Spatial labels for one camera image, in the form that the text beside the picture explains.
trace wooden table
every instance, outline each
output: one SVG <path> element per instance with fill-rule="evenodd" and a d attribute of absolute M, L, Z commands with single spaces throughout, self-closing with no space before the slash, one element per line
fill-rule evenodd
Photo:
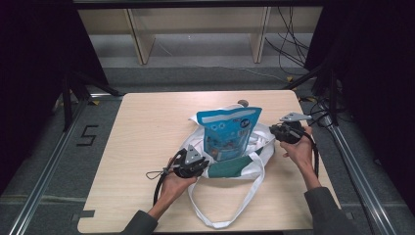
<path fill-rule="evenodd" d="M 212 110 L 247 100 L 261 107 L 259 122 L 271 125 L 289 112 L 302 113 L 293 91 L 212 91 L 135 93 L 124 96 L 84 210 L 95 211 L 78 223 L 81 233 L 118 232 L 138 211 L 152 207 L 157 179 L 146 172 L 161 170 L 196 128 L 188 120 L 197 111 Z M 311 229 L 312 221 L 299 170 L 277 141 L 275 155 L 256 195 L 240 216 L 220 231 Z M 320 181 L 334 194 L 323 163 Z M 230 219 L 252 182 L 204 179 L 194 198 L 212 221 Z M 199 220 L 184 193 L 162 216 L 156 232 L 210 232 Z"/>

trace white tote bag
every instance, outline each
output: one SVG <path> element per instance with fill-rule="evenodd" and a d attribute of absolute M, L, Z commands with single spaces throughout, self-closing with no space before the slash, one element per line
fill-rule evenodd
<path fill-rule="evenodd" d="M 233 105 L 221 109 L 230 110 L 241 107 L 241 105 Z M 195 123 L 198 123 L 196 116 L 190 117 L 190 119 Z M 198 206 L 195 204 L 195 201 L 193 200 L 193 191 L 197 182 L 189 186 L 189 197 L 198 218 L 200 218 L 207 226 L 213 228 L 224 228 L 235 221 L 235 219 L 254 197 L 254 194 L 262 183 L 263 178 L 265 177 L 264 167 L 268 163 L 269 159 L 274 155 L 275 136 L 271 134 L 268 126 L 257 123 L 250 136 L 250 141 L 246 148 L 245 154 L 241 157 L 224 162 L 216 162 L 212 156 L 204 151 L 204 136 L 205 128 L 199 125 L 197 129 L 183 142 L 180 148 L 187 148 L 189 145 L 192 145 L 199 153 L 207 158 L 209 165 L 202 174 L 202 177 L 252 179 L 254 181 L 250 192 L 245 197 L 243 203 L 239 206 L 231 220 L 219 222 L 211 222 L 204 214 L 202 214 Z"/>

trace person's left hand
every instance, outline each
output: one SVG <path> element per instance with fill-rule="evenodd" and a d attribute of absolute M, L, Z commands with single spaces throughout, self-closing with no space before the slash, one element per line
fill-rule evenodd
<path fill-rule="evenodd" d="M 183 192 L 193 183 L 197 177 L 181 178 L 174 172 L 165 177 L 161 187 L 161 195 L 159 200 L 163 199 L 169 203 L 173 203 Z"/>
<path fill-rule="evenodd" d="M 160 197 L 156 204 L 149 210 L 148 214 L 159 220 L 164 212 L 170 207 L 176 199 L 193 183 L 196 183 L 197 177 L 181 178 L 172 170 L 165 177 L 161 186 Z"/>

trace dark sleeve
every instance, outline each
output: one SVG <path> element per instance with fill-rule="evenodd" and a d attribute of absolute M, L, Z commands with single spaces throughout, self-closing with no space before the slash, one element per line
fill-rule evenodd
<path fill-rule="evenodd" d="M 312 215 L 314 234 L 361 234 L 338 208 L 328 188 L 311 189 L 304 196 Z"/>
<path fill-rule="evenodd" d="M 151 217 L 144 211 L 138 211 L 134 214 L 131 221 L 125 229 L 120 233 L 124 235 L 150 235 L 156 229 L 159 223 L 155 218 Z"/>

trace plastic bag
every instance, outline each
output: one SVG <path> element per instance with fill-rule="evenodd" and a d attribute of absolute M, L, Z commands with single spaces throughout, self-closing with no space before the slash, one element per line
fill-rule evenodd
<path fill-rule="evenodd" d="M 242 157 L 261 111 L 246 107 L 197 112 L 205 128 L 204 151 L 218 162 Z"/>

